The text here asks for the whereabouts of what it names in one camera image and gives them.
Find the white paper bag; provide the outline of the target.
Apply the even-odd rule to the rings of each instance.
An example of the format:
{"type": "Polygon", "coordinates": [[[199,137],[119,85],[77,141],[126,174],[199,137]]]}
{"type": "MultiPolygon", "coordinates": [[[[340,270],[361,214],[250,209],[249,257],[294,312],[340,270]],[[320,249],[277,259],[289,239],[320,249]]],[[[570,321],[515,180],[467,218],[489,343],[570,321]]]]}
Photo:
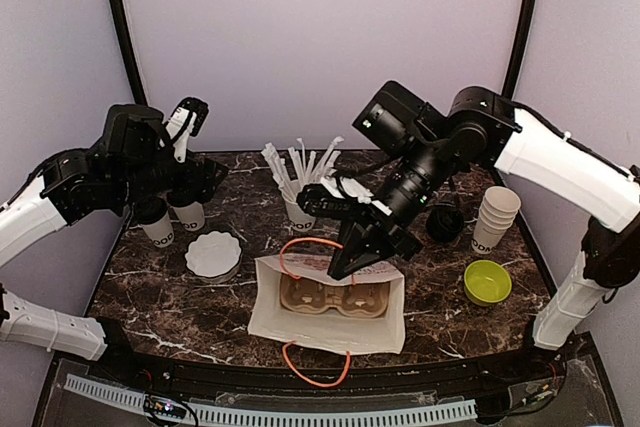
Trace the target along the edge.
{"type": "Polygon", "coordinates": [[[297,377],[329,389],[345,380],[355,356],[401,353],[405,277],[380,261],[335,280],[328,275],[329,256],[287,252],[303,243],[341,247],[328,239],[303,237],[287,242],[277,255],[257,258],[257,296],[248,333],[280,342],[283,360],[297,377]],[[333,382],[305,376],[289,357],[291,346],[344,357],[340,376],[333,382]]]}

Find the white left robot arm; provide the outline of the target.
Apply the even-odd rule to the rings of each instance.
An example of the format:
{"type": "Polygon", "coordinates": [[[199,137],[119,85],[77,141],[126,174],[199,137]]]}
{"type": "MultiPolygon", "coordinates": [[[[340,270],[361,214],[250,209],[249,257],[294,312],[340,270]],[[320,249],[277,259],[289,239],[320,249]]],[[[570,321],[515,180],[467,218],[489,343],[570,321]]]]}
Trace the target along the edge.
{"type": "MultiPolygon", "coordinates": [[[[174,240],[170,217],[187,231],[204,225],[203,206],[228,174],[224,165],[189,151],[208,105],[183,99],[169,118],[143,105],[112,106],[101,137],[89,148],[69,149],[42,161],[1,206],[1,261],[8,263],[42,238],[87,215],[129,210],[157,248],[174,240]]],[[[120,383],[141,374],[120,324],[77,317],[1,291],[1,338],[70,353],[103,368],[120,383]]]]}

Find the white paper cup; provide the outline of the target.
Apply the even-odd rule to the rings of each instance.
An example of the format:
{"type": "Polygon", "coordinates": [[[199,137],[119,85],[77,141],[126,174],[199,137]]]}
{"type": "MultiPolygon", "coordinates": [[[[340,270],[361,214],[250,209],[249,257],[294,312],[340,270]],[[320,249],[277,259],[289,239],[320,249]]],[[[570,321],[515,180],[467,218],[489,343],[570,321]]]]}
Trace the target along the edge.
{"type": "Polygon", "coordinates": [[[139,225],[157,248],[166,248],[174,241],[174,229],[168,213],[153,222],[140,221],[139,225]]]}
{"type": "Polygon", "coordinates": [[[173,206],[173,211],[186,231],[196,232],[204,227],[205,216],[201,203],[193,202],[183,207],[173,206]]]}

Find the cardboard cup carrier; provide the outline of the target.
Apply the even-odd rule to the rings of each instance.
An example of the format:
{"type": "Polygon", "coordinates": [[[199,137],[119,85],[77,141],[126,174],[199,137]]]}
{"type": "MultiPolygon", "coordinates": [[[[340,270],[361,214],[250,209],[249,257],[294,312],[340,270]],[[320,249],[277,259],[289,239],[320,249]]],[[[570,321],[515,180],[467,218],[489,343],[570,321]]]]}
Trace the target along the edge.
{"type": "Polygon", "coordinates": [[[289,311],[309,315],[335,311],[361,319],[381,317],[389,306],[390,291],[390,282],[333,286],[290,276],[281,277],[278,290],[281,305],[289,311]]]}

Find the black cup lid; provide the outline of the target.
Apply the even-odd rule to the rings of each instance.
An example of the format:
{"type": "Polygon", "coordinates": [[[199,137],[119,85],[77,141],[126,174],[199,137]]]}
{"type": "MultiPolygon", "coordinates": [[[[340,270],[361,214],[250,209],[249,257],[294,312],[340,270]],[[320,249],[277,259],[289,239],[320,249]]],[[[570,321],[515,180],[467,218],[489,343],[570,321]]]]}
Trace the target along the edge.
{"type": "Polygon", "coordinates": [[[139,225],[152,225],[167,214],[167,203],[160,197],[152,197],[134,205],[134,216],[139,225]]]}
{"type": "Polygon", "coordinates": [[[175,190],[167,194],[167,202],[172,207],[185,208],[194,203],[200,203],[198,195],[188,190],[175,190]]]}

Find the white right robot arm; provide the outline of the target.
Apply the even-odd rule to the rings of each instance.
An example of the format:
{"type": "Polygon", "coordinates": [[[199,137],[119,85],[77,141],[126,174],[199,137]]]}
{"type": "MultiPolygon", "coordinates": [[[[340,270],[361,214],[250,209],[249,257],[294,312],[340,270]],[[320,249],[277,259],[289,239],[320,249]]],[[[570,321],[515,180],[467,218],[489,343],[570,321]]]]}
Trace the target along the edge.
{"type": "Polygon", "coordinates": [[[397,167],[368,204],[348,198],[339,249],[328,273],[343,279],[392,256],[410,258],[420,243],[409,225],[452,175],[479,165],[531,181],[589,216],[574,265],[536,316],[533,342],[516,352],[510,371],[534,379],[548,350],[599,303],[639,273],[639,171],[604,159],[532,108],[483,87],[467,87],[442,114],[396,81],[386,82],[354,121],[397,167]]]}

